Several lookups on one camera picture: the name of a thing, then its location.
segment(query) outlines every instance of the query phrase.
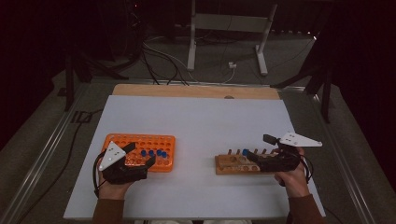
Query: white metal frame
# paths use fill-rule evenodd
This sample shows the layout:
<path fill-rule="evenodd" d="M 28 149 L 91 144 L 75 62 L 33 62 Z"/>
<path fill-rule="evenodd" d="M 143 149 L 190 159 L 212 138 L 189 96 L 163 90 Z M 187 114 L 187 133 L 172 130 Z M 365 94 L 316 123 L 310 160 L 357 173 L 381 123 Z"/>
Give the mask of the white metal frame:
<path fill-rule="evenodd" d="M 193 71 L 195 66 L 195 30 L 207 29 L 262 33 L 262 42 L 260 43 L 260 45 L 256 45 L 255 51 L 260 67 L 260 74 L 262 76 L 266 76 L 268 74 L 267 66 L 265 64 L 264 55 L 262 52 L 271 30 L 271 25 L 277 7 L 276 4 L 272 5 L 269 16 L 267 18 L 262 18 L 196 13 L 195 0 L 191 1 L 191 39 L 189 59 L 187 63 L 187 69 L 189 71 Z"/>

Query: person's arm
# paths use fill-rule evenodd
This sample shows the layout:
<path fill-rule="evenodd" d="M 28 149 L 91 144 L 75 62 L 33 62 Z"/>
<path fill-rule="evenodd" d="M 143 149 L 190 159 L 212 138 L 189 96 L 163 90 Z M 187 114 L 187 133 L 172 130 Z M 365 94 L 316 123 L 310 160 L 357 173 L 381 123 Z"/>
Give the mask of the person's arm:
<path fill-rule="evenodd" d="M 297 147 L 297 149 L 300 155 L 304 155 L 304 150 L 301 147 Z M 285 183 L 294 224 L 325 223 L 313 195 L 309 192 L 304 166 L 301 163 L 293 171 L 275 173 L 275 179 Z"/>
<path fill-rule="evenodd" d="M 99 173 L 99 199 L 92 217 L 93 224 L 117 224 L 122 222 L 124 197 L 133 183 L 112 185 L 104 182 L 102 172 Z"/>

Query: blue test tube cap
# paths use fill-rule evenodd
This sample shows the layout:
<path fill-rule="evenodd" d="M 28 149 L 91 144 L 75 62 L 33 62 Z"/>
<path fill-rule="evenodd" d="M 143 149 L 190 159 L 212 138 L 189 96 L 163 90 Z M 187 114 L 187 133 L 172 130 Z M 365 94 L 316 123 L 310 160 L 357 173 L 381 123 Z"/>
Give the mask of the blue test tube cap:
<path fill-rule="evenodd" d="M 242 150 L 242 156 L 246 156 L 248 154 L 248 149 L 244 149 L 244 150 Z"/>

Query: human hand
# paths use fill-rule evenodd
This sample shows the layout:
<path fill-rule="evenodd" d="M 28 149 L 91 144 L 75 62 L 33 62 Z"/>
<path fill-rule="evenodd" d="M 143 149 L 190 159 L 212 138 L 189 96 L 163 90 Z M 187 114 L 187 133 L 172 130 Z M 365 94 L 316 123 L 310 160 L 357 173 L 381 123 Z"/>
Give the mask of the human hand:
<path fill-rule="evenodd" d="M 304 155 L 304 150 L 301 147 L 297 147 L 297 150 L 300 155 Z M 285 183 L 286 192 L 290 198 L 299 198 L 310 194 L 304 171 L 304 166 L 300 163 L 293 171 L 275 173 L 275 179 L 279 183 L 282 181 Z"/>
<path fill-rule="evenodd" d="M 105 179 L 103 178 L 103 174 L 101 171 L 99 171 L 99 169 L 98 169 L 98 174 L 99 174 L 99 184 L 100 184 L 99 199 L 123 200 L 125 198 L 126 191 L 134 183 L 131 182 L 121 185 L 110 184 L 107 181 L 105 181 Z"/>

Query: white board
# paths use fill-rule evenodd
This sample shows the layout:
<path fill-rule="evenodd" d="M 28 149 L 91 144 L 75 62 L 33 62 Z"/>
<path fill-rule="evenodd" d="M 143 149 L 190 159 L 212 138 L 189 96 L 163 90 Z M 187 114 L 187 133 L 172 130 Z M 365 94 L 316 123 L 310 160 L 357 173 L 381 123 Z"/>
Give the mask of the white board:
<path fill-rule="evenodd" d="M 281 100 L 109 96 L 64 218 L 91 218 L 96 205 L 92 166 L 109 133 L 176 138 L 171 173 L 149 173 L 125 198 L 134 219 L 258 219 L 285 217 L 287 194 L 272 176 L 216 175 L 215 156 L 228 149 L 267 148 L 264 133 L 294 132 Z M 311 193 L 324 216 L 314 181 Z"/>

